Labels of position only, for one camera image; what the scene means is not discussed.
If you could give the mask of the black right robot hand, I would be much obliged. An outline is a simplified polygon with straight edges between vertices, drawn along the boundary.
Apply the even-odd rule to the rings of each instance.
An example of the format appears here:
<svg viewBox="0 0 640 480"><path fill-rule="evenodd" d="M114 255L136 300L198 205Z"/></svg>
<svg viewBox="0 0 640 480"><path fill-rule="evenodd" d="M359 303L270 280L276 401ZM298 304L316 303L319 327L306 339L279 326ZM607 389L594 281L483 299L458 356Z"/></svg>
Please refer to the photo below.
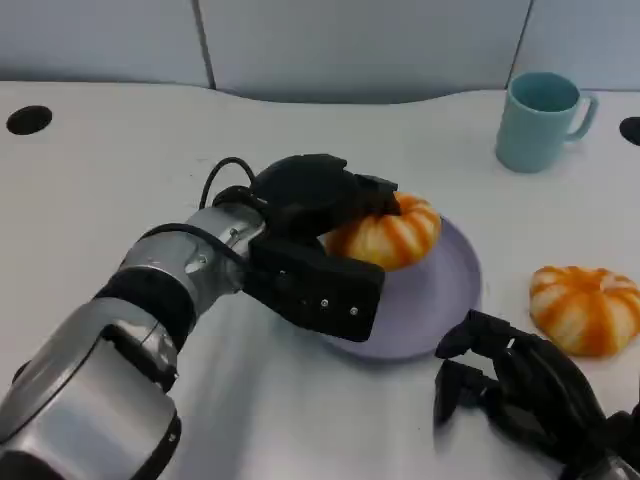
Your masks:
<svg viewBox="0 0 640 480"><path fill-rule="evenodd" d="M434 428L460 404L508 438L568 465L606 415L581 370L550 341L471 310L437 345Z"/></svg>

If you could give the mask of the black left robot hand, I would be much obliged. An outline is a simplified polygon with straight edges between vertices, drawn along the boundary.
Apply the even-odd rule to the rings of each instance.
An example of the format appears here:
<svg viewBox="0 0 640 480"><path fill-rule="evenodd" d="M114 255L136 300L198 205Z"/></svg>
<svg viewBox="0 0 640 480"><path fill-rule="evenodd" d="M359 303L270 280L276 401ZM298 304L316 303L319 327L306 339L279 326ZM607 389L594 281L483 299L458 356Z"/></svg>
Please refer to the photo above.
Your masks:
<svg viewBox="0 0 640 480"><path fill-rule="evenodd" d="M368 216L398 216L397 185L346 169L329 154L279 160L257 175L251 193L266 203L268 228L296 240L317 238Z"/></svg>

